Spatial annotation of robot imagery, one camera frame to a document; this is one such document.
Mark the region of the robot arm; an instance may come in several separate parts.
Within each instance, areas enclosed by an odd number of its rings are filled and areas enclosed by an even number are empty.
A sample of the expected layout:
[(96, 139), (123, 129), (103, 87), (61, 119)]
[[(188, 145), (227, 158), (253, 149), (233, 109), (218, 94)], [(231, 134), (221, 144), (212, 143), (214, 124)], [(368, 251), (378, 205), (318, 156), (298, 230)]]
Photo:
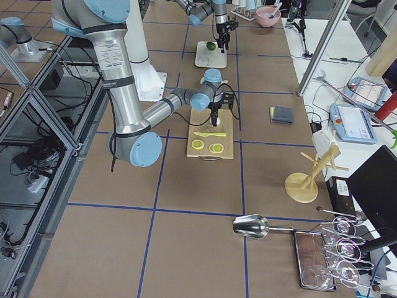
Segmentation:
[(218, 48), (222, 53), (229, 50), (230, 31), (236, 30), (239, 24), (236, 18), (229, 17), (226, 1), (204, 1), (200, 6), (193, 1), (176, 0), (176, 3), (184, 10), (189, 17), (189, 22), (195, 27), (212, 15), (216, 23), (218, 36), (215, 37), (215, 40)]
[(197, 88), (177, 88), (141, 110), (128, 56), (132, 44), (125, 36), (132, 31), (130, 1), (53, 1), (53, 28), (66, 35), (90, 40), (94, 46), (114, 117), (109, 151), (114, 160), (147, 167), (160, 156), (161, 137), (152, 128), (184, 104), (202, 111), (220, 100), (221, 73), (210, 68)]

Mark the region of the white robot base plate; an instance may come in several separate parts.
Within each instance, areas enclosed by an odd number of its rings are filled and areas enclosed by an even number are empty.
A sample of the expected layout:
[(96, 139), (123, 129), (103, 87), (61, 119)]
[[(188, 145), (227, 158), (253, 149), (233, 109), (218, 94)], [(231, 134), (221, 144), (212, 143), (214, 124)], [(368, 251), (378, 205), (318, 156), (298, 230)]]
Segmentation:
[(157, 102), (163, 98), (167, 73), (157, 72), (150, 63), (132, 65), (140, 101)]

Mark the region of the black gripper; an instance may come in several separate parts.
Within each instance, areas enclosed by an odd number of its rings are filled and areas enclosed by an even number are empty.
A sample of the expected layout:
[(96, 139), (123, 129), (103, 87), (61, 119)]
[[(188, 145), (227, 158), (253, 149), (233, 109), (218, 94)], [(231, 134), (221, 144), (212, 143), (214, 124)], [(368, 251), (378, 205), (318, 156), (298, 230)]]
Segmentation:
[(232, 93), (220, 93), (216, 95), (214, 100), (209, 103), (208, 108), (210, 109), (210, 117), (211, 117), (212, 125), (214, 127), (217, 126), (218, 110), (222, 107), (223, 104), (227, 104), (228, 109), (231, 111), (233, 110)]
[(237, 29), (238, 25), (239, 23), (236, 19), (228, 20), (222, 24), (216, 24), (216, 32), (218, 34), (216, 41), (221, 44), (221, 53), (225, 53), (225, 49), (229, 50), (230, 31)]

